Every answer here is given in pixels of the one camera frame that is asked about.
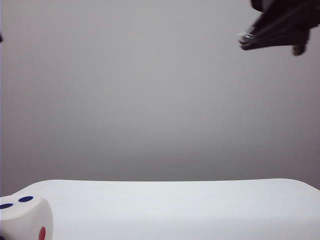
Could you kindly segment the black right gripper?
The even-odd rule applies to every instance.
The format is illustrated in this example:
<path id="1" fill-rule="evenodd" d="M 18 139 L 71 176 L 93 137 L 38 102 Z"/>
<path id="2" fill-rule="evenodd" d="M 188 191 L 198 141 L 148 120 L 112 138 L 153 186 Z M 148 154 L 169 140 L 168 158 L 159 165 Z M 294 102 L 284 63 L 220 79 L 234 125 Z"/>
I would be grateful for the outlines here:
<path id="1" fill-rule="evenodd" d="M 310 29 L 320 24 L 318 0 L 252 0 L 250 3 L 261 14 L 240 35 L 238 42 L 243 50 L 291 46 L 293 56 L 305 53 Z"/>

